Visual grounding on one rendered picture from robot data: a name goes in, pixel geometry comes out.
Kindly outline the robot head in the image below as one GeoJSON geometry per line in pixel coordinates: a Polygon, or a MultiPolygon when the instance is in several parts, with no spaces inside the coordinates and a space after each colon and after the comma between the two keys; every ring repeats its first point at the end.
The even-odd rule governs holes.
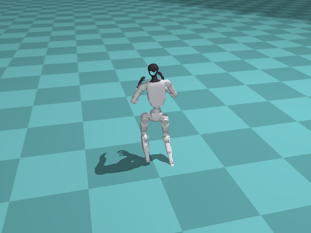
{"type": "Polygon", "coordinates": [[[151,75],[152,76],[152,79],[150,80],[150,82],[153,82],[153,83],[156,83],[156,82],[159,82],[160,80],[157,78],[157,72],[158,72],[159,68],[158,68],[158,65],[157,64],[150,64],[148,66],[148,71],[149,71],[149,74],[150,74],[150,71],[152,72],[155,72],[156,71],[156,74],[155,75],[151,75]]]}

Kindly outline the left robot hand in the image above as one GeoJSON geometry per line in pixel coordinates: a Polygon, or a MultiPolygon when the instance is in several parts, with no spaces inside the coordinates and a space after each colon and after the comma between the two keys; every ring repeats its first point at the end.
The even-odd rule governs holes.
{"type": "MultiPolygon", "coordinates": [[[[141,84],[142,81],[144,81],[144,79],[145,79],[145,77],[141,77],[141,79],[140,79],[140,81],[138,83],[138,86],[141,84]]],[[[138,88],[138,86],[137,86],[137,88],[138,88]]]]}

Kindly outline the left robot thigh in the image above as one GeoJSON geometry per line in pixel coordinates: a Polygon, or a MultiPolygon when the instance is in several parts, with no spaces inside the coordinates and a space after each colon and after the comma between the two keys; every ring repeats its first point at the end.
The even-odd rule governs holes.
{"type": "Polygon", "coordinates": [[[142,113],[140,117],[140,131],[141,135],[144,136],[144,142],[149,139],[149,136],[147,134],[147,128],[148,128],[148,122],[151,119],[151,114],[148,113],[142,113]]]}

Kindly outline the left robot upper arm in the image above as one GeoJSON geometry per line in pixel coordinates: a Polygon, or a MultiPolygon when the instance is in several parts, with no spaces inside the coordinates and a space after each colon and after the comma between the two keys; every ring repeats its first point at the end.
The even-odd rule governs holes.
{"type": "Polygon", "coordinates": [[[137,103],[139,96],[142,94],[142,91],[146,90],[146,85],[147,85],[147,83],[141,83],[141,84],[138,86],[138,88],[137,88],[137,90],[136,90],[136,92],[135,92],[135,94],[134,94],[134,97],[133,97],[133,99],[131,100],[131,102],[132,102],[133,104],[136,104],[136,103],[137,103]]]}

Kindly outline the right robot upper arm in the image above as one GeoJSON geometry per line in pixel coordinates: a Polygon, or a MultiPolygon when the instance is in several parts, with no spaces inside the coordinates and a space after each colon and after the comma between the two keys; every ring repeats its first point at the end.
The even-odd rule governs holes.
{"type": "Polygon", "coordinates": [[[170,80],[166,79],[166,80],[163,80],[164,83],[165,83],[165,86],[168,88],[168,90],[171,92],[170,96],[172,98],[175,98],[177,96],[177,93],[175,91],[175,88],[174,86],[172,85],[172,83],[170,82],[170,80]]]}

